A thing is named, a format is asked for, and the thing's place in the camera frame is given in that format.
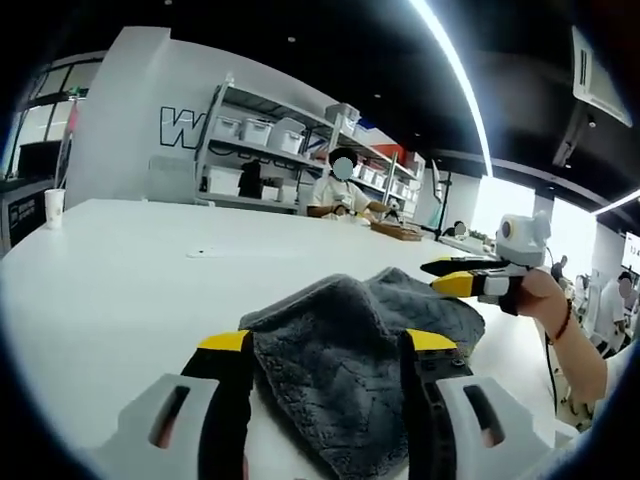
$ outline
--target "gray towel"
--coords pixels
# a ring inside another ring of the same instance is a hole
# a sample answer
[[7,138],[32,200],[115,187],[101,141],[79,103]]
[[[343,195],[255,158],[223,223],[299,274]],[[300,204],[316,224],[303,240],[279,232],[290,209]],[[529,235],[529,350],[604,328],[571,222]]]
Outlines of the gray towel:
[[440,333],[470,355],[484,320],[388,268],[366,282],[327,277],[240,328],[254,332],[256,383],[272,414],[321,471],[347,480],[395,472],[407,458],[398,335]]

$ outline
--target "bracelet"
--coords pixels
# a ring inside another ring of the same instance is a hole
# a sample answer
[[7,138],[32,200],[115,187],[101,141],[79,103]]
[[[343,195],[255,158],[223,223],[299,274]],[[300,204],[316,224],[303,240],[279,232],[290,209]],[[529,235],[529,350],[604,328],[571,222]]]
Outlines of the bracelet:
[[570,299],[567,299],[567,315],[564,318],[564,322],[562,322],[562,326],[560,327],[560,330],[558,330],[558,333],[556,333],[556,336],[553,338],[553,340],[549,339],[549,345],[553,345],[555,342],[560,340],[560,337],[562,337],[562,335],[564,335],[564,332],[567,330],[567,327],[569,326],[569,320],[571,320],[571,310],[572,310],[572,302]]

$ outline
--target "led light strip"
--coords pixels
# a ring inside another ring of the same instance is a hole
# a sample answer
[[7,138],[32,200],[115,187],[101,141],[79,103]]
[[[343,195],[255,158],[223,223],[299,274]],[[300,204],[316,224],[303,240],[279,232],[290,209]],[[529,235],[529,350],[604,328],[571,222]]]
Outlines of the led light strip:
[[640,190],[636,190],[635,192],[630,193],[626,197],[622,197],[620,200],[616,200],[615,202],[610,203],[606,207],[602,207],[601,209],[596,210],[595,212],[591,212],[591,215],[600,215],[601,213],[608,212],[609,210],[618,208],[619,206],[624,205],[625,203],[629,203],[632,200],[635,200],[636,198],[640,198]]
[[476,101],[476,97],[473,94],[473,88],[471,88],[471,82],[469,82],[469,78],[467,77],[466,72],[464,71],[464,67],[462,66],[462,62],[460,61],[460,57],[458,57],[458,53],[456,49],[453,47],[447,32],[445,32],[442,24],[438,20],[438,17],[433,13],[429,5],[425,2],[425,0],[409,0],[411,5],[416,9],[424,23],[427,24],[429,30],[436,40],[440,44],[440,47],[444,51],[444,54],[449,60],[449,64],[453,68],[453,72],[456,74],[458,78],[458,82],[462,87],[462,91],[464,92],[464,96],[467,98],[467,103],[469,104],[469,108],[471,109],[471,115],[473,116],[473,121],[476,124],[476,129],[478,130],[478,137],[480,138],[480,148],[482,149],[482,156],[484,157],[484,164],[487,168],[487,176],[493,177],[493,168],[491,167],[491,155],[489,154],[489,141],[487,140],[487,134],[484,130],[484,124],[482,123],[482,116],[480,115],[480,107],[478,106],[478,102]]

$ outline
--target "black ceiling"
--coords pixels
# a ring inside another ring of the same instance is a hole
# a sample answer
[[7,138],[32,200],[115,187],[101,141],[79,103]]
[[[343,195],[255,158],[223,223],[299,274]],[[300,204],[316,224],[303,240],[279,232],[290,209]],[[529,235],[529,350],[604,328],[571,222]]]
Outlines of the black ceiling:
[[[91,5],[76,16],[80,20],[57,56],[107,49],[124,25],[169,26],[173,38],[257,60],[354,105],[367,120],[426,158],[433,149],[481,153],[452,69],[408,0],[245,0],[225,2],[224,7],[198,0],[168,3],[147,0],[141,4],[144,8],[136,4],[136,11],[113,3]],[[616,45],[608,42],[616,37],[603,37],[590,27],[590,18],[595,25],[592,12],[574,10],[570,3],[429,0],[473,85],[492,156],[565,178],[614,200],[640,185],[638,127],[629,129],[588,107],[584,115],[592,115],[597,127],[584,131],[570,159],[573,168],[552,165],[576,106],[571,25],[579,24],[600,53],[608,54],[607,47]],[[581,5],[596,8],[603,3],[585,0]],[[625,20],[620,11],[616,15]],[[288,42],[288,37],[296,41]],[[640,63],[640,53],[627,57],[627,63]],[[613,73],[623,72],[615,61],[619,57],[602,58]],[[627,90],[621,93],[636,98]],[[457,172],[483,172],[478,162],[443,160]],[[597,205],[570,189],[549,190],[547,179],[504,168],[497,168],[496,174],[586,208]],[[623,211],[640,224],[637,202]],[[616,214],[603,220],[614,228],[631,227]]]

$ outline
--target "white cup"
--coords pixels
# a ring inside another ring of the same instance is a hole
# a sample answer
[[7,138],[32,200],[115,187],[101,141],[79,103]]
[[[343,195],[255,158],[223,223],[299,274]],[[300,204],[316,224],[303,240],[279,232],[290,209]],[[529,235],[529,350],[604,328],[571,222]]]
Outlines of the white cup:
[[47,215],[47,228],[56,230],[62,227],[62,210],[64,209],[63,188],[51,188],[44,192],[44,210]]

